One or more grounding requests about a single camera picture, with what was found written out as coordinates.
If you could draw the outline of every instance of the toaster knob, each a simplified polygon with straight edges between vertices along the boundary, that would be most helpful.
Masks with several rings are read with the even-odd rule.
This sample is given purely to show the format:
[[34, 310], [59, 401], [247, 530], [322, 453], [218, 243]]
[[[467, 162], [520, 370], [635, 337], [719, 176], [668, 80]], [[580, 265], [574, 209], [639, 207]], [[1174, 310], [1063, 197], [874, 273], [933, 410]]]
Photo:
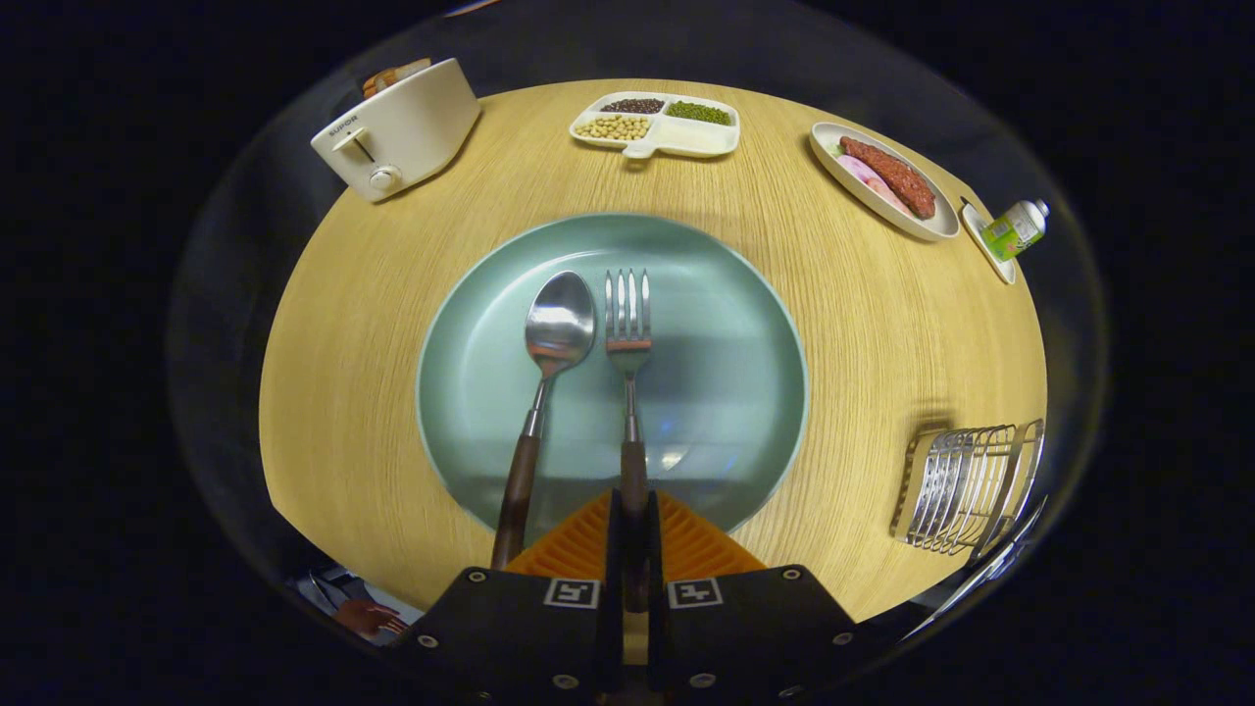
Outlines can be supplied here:
[[388, 164], [370, 172], [370, 186], [379, 191], [388, 191], [400, 182], [400, 169]]

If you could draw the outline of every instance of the teal plate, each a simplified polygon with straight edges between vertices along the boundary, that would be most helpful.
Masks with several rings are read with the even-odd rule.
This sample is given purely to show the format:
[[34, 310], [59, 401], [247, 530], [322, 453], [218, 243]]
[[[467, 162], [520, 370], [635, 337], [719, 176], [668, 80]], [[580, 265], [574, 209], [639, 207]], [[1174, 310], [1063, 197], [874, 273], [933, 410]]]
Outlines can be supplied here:
[[784, 303], [753, 266], [690, 226], [576, 216], [493, 250], [453, 287], [427, 334], [418, 426], [453, 498], [496, 528], [540, 370], [523, 321], [545, 281], [572, 270], [597, 301], [597, 340], [553, 381], [528, 542], [619, 483], [624, 382], [605, 355], [606, 270], [649, 270], [654, 346], [636, 377], [650, 488], [725, 532], [779, 487], [806, 428], [806, 360]]

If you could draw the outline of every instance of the fork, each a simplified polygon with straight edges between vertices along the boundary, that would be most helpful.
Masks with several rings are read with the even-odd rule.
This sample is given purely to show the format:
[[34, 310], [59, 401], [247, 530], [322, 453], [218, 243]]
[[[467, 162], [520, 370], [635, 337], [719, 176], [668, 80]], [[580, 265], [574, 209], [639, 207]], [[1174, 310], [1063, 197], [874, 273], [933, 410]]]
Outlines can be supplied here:
[[640, 272], [640, 302], [636, 301], [636, 273], [629, 268], [625, 286], [624, 271], [617, 281], [606, 270], [606, 357], [624, 376], [626, 408], [624, 415], [624, 444], [619, 458], [619, 485], [622, 497], [624, 519], [628, 525], [628, 552], [625, 584], [628, 611], [640, 613], [646, 609], [645, 584], [645, 504], [649, 502], [649, 482], [645, 473], [645, 443], [640, 438], [636, 419], [636, 372], [649, 360], [653, 337], [649, 330], [649, 272]]

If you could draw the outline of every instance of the spoon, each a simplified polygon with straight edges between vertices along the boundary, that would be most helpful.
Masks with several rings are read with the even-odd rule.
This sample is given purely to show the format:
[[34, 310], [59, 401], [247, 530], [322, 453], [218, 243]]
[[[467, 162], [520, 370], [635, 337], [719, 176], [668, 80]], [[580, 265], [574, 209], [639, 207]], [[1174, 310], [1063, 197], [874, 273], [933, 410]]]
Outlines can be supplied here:
[[558, 374], [584, 361], [596, 332], [596, 308], [584, 277], [572, 271], [550, 277], [532, 301], [523, 329], [527, 352], [541, 369], [541, 384], [510, 464], [506, 497], [501, 500], [497, 519], [497, 538], [492, 544], [493, 569], [506, 568], [523, 548], [523, 525], [527, 524], [527, 508], [532, 502], [550, 386]]

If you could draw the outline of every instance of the orange gripper pad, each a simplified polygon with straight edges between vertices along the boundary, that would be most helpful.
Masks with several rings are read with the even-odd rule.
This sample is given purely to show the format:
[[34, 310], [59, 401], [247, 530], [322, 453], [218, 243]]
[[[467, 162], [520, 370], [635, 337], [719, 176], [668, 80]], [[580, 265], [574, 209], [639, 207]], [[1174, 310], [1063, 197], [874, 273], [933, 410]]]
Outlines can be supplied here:
[[[684, 503], [665, 493], [658, 494], [658, 503], [663, 518], [664, 581], [702, 579], [767, 568]], [[610, 492], [606, 492], [515, 557], [506, 571], [533, 577], [604, 579], [609, 509]]]

